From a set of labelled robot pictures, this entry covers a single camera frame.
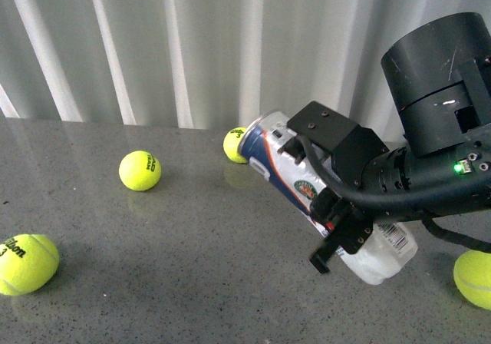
bolt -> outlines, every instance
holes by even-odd
[[[469,161],[475,161],[479,158],[479,155],[474,152],[471,152],[470,154],[467,155],[467,158],[469,159]]]
[[[489,163],[483,162],[482,164],[479,165],[479,169],[481,171],[488,171],[489,170]]]

yellow tennis ball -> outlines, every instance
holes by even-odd
[[[453,279],[471,303],[491,309],[491,253],[465,252],[455,262]]]
[[[160,179],[162,168],[155,156],[144,150],[127,154],[120,164],[120,178],[131,190],[149,190]]]
[[[60,256],[46,236],[22,234],[0,244],[0,293],[20,296],[41,288],[54,275]]]
[[[246,130],[244,127],[236,127],[223,139],[223,150],[227,157],[237,164],[247,164],[247,159],[239,154],[239,143]]]

label on can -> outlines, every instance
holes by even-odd
[[[281,111],[270,112],[247,129],[239,144],[239,153],[267,181],[290,200],[326,237],[323,225],[310,218],[310,203],[325,188],[325,183],[307,161],[294,164],[295,159],[280,151],[296,133],[286,126],[288,117]]]

green led light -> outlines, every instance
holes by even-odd
[[[462,170],[463,170],[463,166],[462,164],[455,164],[453,165],[453,171],[455,171],[456,173],[462,173]]]

black cylinder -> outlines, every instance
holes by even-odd
[[[412,31],[383,56],[387,83],[417,157],[460,144],[467,131],[491,121],[480,112],[491,112],[486,100],[491,81],[481,76],[483,69],[488,69],[484,77],[489,75],[490,55],[491,36],[483,18],[466,12]],[[481,105],[473,101],[473,94],[486,93],[487,98],[475,97]]]

